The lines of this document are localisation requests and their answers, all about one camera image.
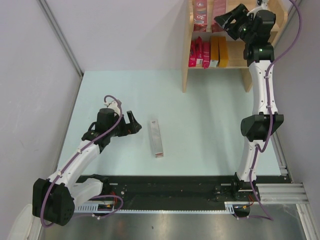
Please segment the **red 3D toothpaste box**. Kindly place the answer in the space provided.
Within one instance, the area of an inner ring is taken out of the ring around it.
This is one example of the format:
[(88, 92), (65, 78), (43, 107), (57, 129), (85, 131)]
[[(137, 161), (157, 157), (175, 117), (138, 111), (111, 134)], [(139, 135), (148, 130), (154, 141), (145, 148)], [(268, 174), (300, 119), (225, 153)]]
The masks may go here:
[(208, 26), (207, 0), (195, 0), (193, 8), (193, 31), (206, 32)]

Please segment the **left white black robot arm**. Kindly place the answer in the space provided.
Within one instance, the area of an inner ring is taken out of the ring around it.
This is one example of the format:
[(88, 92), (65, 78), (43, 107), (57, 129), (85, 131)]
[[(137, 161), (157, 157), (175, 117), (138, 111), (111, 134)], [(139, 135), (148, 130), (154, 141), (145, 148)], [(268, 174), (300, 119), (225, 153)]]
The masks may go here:
[(97, 197), (105, 200), (111, 188), (96, 178), (83, 183), (77, 180), (96, 159), (113, 137), (125, 137), (138, 133), (142, 126), (134, 114), (127, 111), (129, 122), (124, 120), (118, 107), (101, 108), (94, 121), (81, 138), (74, 155), (48, 178), (38, 178), (32, 189), (32, 215), (40, 219), (45, 228), (53, 224), (66, 225), (77, 207)]

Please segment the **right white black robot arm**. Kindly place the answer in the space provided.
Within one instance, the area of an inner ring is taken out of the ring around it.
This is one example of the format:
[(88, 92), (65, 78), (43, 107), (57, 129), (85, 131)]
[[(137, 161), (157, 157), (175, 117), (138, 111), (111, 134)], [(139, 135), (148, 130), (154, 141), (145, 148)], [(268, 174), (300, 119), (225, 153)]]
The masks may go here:
[(270, 137), (284, 122), (284, 115), (279, 113), (274, 99), (272, 71), (275, 55), (269, 41), (276, 15), (264, 2), (253, 10), (240, 3), (214, 20), (232, 39), (244, 42), (243, 58), (253, 83), (252, 115), (240, 124), (244, 148), (230, 187), (230, 194), (235, 200), (246, 201), (258, 194), (256, 168), (259, 155), (266, 150)]

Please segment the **gold R&O toothpaste box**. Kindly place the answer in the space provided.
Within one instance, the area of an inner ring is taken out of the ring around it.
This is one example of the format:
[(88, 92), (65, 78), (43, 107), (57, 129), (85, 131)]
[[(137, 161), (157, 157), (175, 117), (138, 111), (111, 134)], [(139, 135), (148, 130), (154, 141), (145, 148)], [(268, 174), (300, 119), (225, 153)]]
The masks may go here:
[(216, 68), (219, 64), (219, 38), (217, 36), (210, 37), (210, 68)]

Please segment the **silver toothpaste box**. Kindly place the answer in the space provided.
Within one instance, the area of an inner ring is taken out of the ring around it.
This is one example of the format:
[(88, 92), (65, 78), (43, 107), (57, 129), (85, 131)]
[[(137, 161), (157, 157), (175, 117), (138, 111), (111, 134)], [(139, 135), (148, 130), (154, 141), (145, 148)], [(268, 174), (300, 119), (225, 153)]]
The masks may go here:
[(150, 121), (153, 152), (156, 158), (164, 156), (160, 127), (157, 119)]
[(213, 1), (213, 8), (212, 8), (212, 14), (211, 14), (211, 32), (212, 33), (218, 33), (223, 31), (223, 29), (216, 22), (215, 17), (224, 15), (226, 13), (226, 8), (227, 8), (226, 0)]

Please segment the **pink toothpaste box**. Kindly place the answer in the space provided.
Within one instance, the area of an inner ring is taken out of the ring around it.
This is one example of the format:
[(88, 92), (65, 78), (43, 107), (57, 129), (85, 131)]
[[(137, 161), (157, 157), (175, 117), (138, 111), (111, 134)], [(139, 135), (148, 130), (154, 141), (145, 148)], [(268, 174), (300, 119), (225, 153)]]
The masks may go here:
[(200, 36), (195, 40), (195, 53), (196, 64), (201, 65), (203, 62), (203, 41)]
[(202, 67), (204, 69), (209, 68), (211, 62), (211, 44), (209, 41), (205, 41), (202, 44)]
[(190, 43), (188, 67), (192, 68), (192, 67), (195, 67), (196, 65), (197, 65), (196, 47), (195, 47), (195, 41), (192, 40)]

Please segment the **orange toothpaste box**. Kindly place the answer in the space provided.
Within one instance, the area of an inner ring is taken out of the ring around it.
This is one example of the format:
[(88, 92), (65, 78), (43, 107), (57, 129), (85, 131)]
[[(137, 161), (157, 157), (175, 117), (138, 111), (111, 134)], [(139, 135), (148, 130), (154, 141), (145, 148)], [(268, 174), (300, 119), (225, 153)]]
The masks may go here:
[(227, 45), (226, 37), (224, 36), (218, 37), (218, 47), (219, 47), (219, 67), (226, 68), (229, 62), (228, 45)]

